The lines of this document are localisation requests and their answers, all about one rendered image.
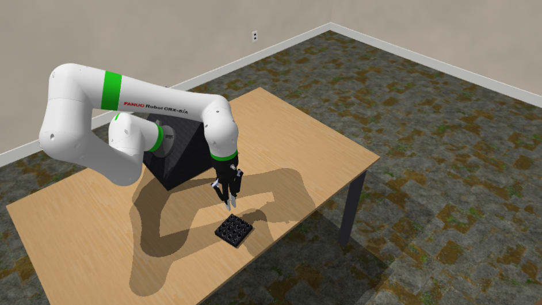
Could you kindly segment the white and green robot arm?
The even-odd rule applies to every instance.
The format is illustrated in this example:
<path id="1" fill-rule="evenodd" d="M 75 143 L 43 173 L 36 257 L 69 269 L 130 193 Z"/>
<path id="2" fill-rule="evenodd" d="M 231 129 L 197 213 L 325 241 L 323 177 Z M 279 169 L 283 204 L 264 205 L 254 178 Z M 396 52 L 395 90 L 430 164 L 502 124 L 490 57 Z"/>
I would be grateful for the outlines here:
<path id="1" fill-rule="evenodd" d="M 93 109 L 202 122 L 213 168 L 228 172 L 238 166 L 238 126 L 223 96 L 171 89 L 74 63 L 63 64 L 50 75 L 39 133 L 43 151 L 53 159 L 95 170 L 115 185 L 129 186 L 141 176 L 144 151 L 163 158 L 175 146 L 172 127 L 128 113 L 112 119 L 107 144 L 91 131 Z"/>

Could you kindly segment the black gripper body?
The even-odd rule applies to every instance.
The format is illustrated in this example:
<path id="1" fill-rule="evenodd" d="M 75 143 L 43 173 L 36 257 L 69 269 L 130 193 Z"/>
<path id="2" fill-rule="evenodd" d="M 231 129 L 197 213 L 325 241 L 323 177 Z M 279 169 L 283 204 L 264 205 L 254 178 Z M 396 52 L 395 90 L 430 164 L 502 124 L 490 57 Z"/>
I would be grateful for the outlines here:
<path id="1" fill-rule="evenodd" d="M 237 168 L 235 170 L 228 171 L 228 172 L 220 172 L 216 170 L 216 175 L 217 175 L 216 180 L 218 179 L 218 183 L 225 185 L 225 182 L 224 182 L 225 179 L 228 179 L 228 183 L 231 183 L 231 177 L 234 176 L 235 178 L 237 174 L 238 174 Z"/>

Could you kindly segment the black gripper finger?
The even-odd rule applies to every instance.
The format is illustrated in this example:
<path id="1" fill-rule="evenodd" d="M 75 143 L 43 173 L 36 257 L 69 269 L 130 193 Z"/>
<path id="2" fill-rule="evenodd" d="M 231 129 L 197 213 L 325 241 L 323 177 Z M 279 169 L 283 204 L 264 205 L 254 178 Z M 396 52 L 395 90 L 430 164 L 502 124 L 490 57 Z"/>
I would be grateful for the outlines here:
<path id="1" fill-rule="evenodd" d="M 242 176 L 243 176 L 243 171 L 241 171 L 241 169 L 238 169 L 238 174 L 236 175 L 236 177 L 234 178 L 231 177 L 231 183 L 229 183 L 229 189 L 230 189 L 230 200 L 231 200 L 231 205 L 236 208 L 236 193 L 239 193 L 240 191 L 240 187 L 241 187 L 241 179 L 242 179 Z"/>
<path id="2" fill-rule="evenodd" d="M 230 211 L 231 206 L 230 206 L 230 199 L 228 195 L 228 179 L 225 179 L 224 182 L 225 182 L 225 185 L 222 185 L 223 194 L 221 190 L 219 189 L 218 179 L 215 181 L 215 183 L 211 183 L 211 186 L 215 189 L 221 201 L 225 202 L 226 208 Z"/>

